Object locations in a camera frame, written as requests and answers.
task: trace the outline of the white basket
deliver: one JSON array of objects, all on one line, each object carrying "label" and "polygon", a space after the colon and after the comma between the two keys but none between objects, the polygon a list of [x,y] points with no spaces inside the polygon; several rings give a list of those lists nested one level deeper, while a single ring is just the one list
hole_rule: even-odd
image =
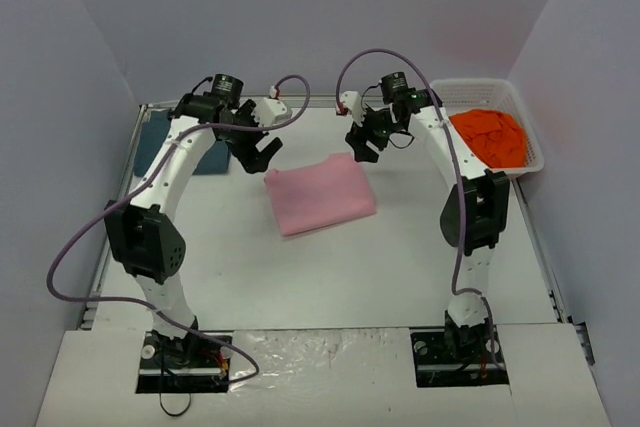
[{"label": "white basket", "polygon": [[524,104],[511,83],[501,79],[446,79],[431,83],[431,88],[442,99],[450,112],[464,112],[471,109],[499,110],[511,114],[527,133],[527,164],[517,169],[492,169],[503,171],[510,179],[516,179],[527,172],[537,172],[544,166],[540,145],[527,120]]}]

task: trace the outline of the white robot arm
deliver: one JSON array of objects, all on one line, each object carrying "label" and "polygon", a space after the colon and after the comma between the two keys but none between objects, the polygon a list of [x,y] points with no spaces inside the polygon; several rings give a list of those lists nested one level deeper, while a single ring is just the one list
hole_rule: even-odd
[{"label": "white robot arm", "polygon": [[[268,127],[291,118],[292,112],[276,98],[257,103],[246,101],[239,107],[242,82],[227,75],[215,77],[211,92],[186,94],[170,112],[169,133],[142,179],[154,172],[175,139],[199,123],[219,122],[248,127]],[[105,218],[114,259],[123,264],[142,288],[148,302],[182,325],[198,328],[197,319],[185,299],[179,269],[186,245],[173,225],[176,208],[202,156],[216,141],[223,141],[248,173],[264,172],[269,160],[282,146],[271,141],[262,151],[257,143],[267,134],[228,129],[204,129],[179,142],[174,154],[153,183],[130,205]],[[174,352],[189,356],[189,334],[153,313],[153,333],[170,344]]]},{"label": "white robot arm", "polygon": [[[394,133],[413,135],[426,148],[447,182],[450,195],[440,217],[442,233],[451,246],[457,246],[460,233],[456,176],[451,152],[443,129],[447,123],[453,139],[465,191],[467,217],[464,260],[458,275],[457,290],[466,288],[486,293],[489,284],[489,265],[499,234],[506,227],[509,180],[503,173],[493,173],[477,158],[462,139],[441,107],[441,121],[426,90],[409,88],[402,72],[383,77],[379,84],[383,102],[387,106],[373,110],[363,104],[358,92],[342,93],[340,101],[351,114],[353,124],[346,136],[356,161],[377,162],[378,153],[387,147]],[[452,295],[445,313],[445,332],[449,331],[451,349],[463,352],[477,335],[485,335],[488,328],[487,311],[480,296],[471,293]]]}]

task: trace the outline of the dark blue cloth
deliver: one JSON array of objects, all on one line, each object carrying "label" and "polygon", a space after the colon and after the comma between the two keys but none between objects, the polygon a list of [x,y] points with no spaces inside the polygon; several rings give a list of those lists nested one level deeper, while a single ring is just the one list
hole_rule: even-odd
[{"label": "dark blue cloth", "polygon": [[[166,112],[152,112],[148,122],[142,124],[140,142],[133,163],[133,175],[143,177],[169,133]],[[216,142],[204,154],[193,175],[226,174],[229,170],[229,149],[224,142]]]}]

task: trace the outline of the orange fabric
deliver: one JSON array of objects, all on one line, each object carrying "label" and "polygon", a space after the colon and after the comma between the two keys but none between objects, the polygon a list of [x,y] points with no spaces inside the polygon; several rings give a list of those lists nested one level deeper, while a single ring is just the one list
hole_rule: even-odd
[{"label": "orange fabric", "polygon": [[505,112],[474,109],[451,116],[464,141],[492,169],[524,167],[527,133]]}]

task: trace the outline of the pink towel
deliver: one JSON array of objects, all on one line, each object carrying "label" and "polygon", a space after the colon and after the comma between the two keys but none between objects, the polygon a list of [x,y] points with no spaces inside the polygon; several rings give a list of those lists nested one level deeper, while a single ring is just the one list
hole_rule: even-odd
[{"label": "pink towel", "polygon": [[270,170],[265,184],[283,236],[376,213],[364,170],[351,154],[293,170]]}]

